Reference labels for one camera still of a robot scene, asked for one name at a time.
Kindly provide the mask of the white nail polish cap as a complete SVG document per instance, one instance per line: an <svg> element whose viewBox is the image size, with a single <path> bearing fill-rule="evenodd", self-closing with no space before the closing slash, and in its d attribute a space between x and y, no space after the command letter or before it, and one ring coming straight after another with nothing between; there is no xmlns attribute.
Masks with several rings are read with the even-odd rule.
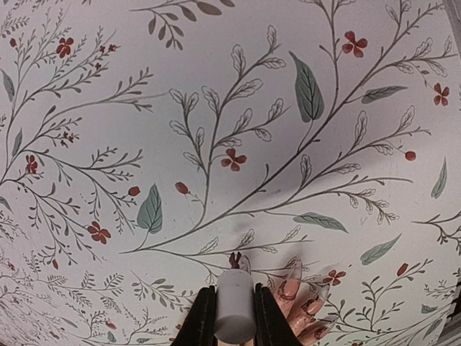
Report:
<svg viewBox="0 0 461 346"><path fill-rule="evenodd" d="M247 256L233 252L218 278L214 335L219 345L243 345L256 334L254 280Z"/></svg>

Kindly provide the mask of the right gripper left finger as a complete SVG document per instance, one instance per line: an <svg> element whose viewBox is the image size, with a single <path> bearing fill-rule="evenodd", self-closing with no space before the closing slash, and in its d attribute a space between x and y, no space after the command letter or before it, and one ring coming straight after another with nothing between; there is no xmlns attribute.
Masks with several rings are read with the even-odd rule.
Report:
<svg viewBox="0 0 461 346"><path fill-rule="evenodd" d="M216 292L214 286L201 288L171 346L214 346Z"/></svg>

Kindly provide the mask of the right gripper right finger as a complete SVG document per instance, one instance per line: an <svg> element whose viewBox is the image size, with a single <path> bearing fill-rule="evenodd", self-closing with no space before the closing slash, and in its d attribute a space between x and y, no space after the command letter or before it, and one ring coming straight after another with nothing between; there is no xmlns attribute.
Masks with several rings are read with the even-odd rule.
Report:
<svg viewBox="0 0 461 346"><path fill-rule="evenodd" d="M254 294L258 346L301 346L292 332L270 289L257 283Z"/></svg>

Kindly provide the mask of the person's bare hand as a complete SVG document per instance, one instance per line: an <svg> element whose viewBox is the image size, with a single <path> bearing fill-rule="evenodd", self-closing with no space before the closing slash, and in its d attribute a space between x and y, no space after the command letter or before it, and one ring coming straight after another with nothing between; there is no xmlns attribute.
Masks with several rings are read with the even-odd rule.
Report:
<svg viewBox="0 0 461 346"><path fill-rule="evenodd" d="M327 283L303 292L302 278L303 262L293 257L287 264L287 272L270 290L277 310L282 313L282 317L269 328L271 345L317 345L336 324L335 317L319 317L330 285Z"/></svg>

